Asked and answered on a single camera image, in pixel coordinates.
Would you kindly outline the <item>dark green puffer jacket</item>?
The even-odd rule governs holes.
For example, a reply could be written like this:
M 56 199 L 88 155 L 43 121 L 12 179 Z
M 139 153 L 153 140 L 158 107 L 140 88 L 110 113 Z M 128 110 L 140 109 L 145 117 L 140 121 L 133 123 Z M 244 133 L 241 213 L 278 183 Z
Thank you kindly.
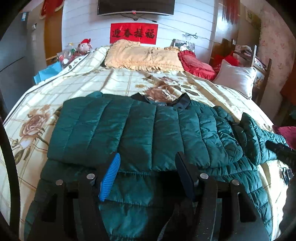
M 107 234 L 111 240 L 155 240 L 185 197 L 175 166 L 182 152 L 214 179 L 240 181 L 271 235 L 271 205 L 258 171 L 276 158 L 267 140 L 285 143 L 246 113 L 235 120 L 223 108 L 197 101 L 176 108 L 101 92 L 70 99 L 53 130 L 25 234 L 57 180 L 72 182 L 117 152 L 119 172 L 98 205 Z

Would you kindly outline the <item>magenta cloth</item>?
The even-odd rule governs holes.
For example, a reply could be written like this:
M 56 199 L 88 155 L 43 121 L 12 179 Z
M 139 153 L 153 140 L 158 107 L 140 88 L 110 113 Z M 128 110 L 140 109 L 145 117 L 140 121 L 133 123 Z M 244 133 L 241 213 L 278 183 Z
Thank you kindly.
M 278 134 L 282 135 L 285 140 L 287 141 L 287 144 L 290 148 L 296 149 L 296 127 L 295 126 L 275 126 L 273 125 L 273 131 Z

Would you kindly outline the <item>floral plaid bed quilt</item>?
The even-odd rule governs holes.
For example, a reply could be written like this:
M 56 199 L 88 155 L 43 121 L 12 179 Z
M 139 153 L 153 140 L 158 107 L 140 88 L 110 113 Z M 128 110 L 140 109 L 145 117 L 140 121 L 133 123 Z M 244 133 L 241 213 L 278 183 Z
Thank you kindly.
M 250 114 L 264 130 L 270 131 L 273 123 L 260 107 L 239 92 L 215 85 L 212 82 L 178 71 L 133 71 L 126 68 L 103 67 L 108 48 L 101 47 L 89 55 L 75 60 L 58 75 L 30 88 L 16 103 L 4 121 L 20 184 L 20 238 L 29 226 L 33 212 L 41 170 L 47 160 L 47 150 L 57 110 L 63 102 L 86 96 L 94 91 L 130 96 L 144 93 L 158 83 L 164 85 L 164 94 L 174 100 L 187 93 L 193 100 L 210 106 L 221 106 L 235 119 Z

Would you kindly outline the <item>wooden chair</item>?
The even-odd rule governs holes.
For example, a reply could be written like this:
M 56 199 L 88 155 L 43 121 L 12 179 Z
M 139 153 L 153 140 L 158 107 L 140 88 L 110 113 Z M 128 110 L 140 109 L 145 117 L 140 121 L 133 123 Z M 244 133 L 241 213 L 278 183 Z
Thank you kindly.
M 269 58 L 265 65 L 257 56 L 258 46 L 238 45 L 235 40 L 231 40 L 231 49 L 235 57 L 238 57 L 242 67 L 252 67 L 256 77 L 253 83 L 252 100 L 260 106 L 268 78 L 271 71 L 272 60 Z

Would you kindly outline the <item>white pillow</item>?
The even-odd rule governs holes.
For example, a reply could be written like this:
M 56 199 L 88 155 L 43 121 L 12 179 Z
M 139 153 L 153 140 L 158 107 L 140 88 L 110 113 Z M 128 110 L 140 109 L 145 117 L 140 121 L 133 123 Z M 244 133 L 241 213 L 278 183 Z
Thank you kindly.
M 234 89 L 245 98 L 251 99 L 255 77 L 254 67 L 237 67 L 222 60 L 220 71 L 213 82 Z

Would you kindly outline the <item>red heart cushion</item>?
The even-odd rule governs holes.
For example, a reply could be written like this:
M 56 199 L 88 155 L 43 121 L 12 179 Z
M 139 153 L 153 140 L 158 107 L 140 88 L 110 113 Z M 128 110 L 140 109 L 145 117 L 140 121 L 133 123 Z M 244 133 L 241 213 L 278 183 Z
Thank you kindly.
M 180 51 L 178 58 L 185 71 L 191 73 L 200 78 L 213 81 L 216 78 L 216 72 L 214 69 L 204 62 L 201 62 L 196 58 L 195 53 L 189 50 Z

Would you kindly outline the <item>blue paper bag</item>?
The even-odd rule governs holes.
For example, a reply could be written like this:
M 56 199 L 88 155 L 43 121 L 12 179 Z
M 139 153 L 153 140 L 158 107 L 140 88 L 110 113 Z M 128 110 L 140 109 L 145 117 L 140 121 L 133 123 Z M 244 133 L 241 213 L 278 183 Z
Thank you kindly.
M 60 62 L 56 62 L 47 66 L 47 68 L 39 71 L 37 75 L 34 76 L 34 82 L 36 84 L 45 81 L 48 78 L 51 78 L 62 71 L 62 66 Z

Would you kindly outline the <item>framed photo on headboard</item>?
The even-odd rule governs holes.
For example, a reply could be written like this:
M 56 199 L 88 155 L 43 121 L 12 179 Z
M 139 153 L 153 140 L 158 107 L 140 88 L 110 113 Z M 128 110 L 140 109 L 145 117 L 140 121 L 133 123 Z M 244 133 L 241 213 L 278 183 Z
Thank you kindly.
M 173 39 L 173 46 L 179 48 L 181 51 L 188 50 L 195 52 L 195 44 L 188 41 Z

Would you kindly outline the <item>beige ruffled pillow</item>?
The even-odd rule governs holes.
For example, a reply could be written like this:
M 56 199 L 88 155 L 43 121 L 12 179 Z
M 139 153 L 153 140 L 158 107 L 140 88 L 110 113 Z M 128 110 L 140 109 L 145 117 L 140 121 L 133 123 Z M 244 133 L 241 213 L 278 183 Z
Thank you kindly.
M 145 47 L 140 42 L 121 39 L 108 50 L 104 64 L 107 67 L 142 71 L 184 71 L 176 47 Z

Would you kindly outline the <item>pig plush toy red hat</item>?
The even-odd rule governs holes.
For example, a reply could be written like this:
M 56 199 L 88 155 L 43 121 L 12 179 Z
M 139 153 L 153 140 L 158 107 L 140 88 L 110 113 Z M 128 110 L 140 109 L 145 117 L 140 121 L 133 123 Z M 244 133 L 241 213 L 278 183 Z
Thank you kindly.
M 91 45 L 91 39 L 84 39 L 79 45 L 78 45 L 78 52 L 82 55 L 85 55 L 86 53 L 90 52 L 92 49 Z

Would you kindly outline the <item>red banner with characters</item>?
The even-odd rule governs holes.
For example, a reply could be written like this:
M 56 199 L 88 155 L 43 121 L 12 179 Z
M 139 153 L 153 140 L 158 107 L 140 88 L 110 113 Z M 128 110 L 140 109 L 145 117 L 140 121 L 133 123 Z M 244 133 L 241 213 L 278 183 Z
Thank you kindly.
M 110 44 L 124 39 L 142 44 L 155 45 L 158 24 L 147 23 L 114 23 L 110 26 Z

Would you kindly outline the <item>grey refrigerator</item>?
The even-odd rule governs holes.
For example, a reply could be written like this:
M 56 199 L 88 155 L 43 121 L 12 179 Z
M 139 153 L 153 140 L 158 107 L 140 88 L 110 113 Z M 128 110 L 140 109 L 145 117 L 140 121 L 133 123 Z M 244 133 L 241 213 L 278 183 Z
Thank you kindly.
M 18 14 L 1 39 L 1 112 L 5 116 L 33 86 L 27 21 L 27 12 Z

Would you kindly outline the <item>wall mounted television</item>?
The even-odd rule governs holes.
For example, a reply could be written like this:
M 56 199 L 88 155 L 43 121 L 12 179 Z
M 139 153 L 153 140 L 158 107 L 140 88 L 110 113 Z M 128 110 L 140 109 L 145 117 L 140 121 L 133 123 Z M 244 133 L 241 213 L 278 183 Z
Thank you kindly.
M 175 0 L 101 0 L 98 1 L 99 16 L 122 13 L 146 13 L 173 15 Z

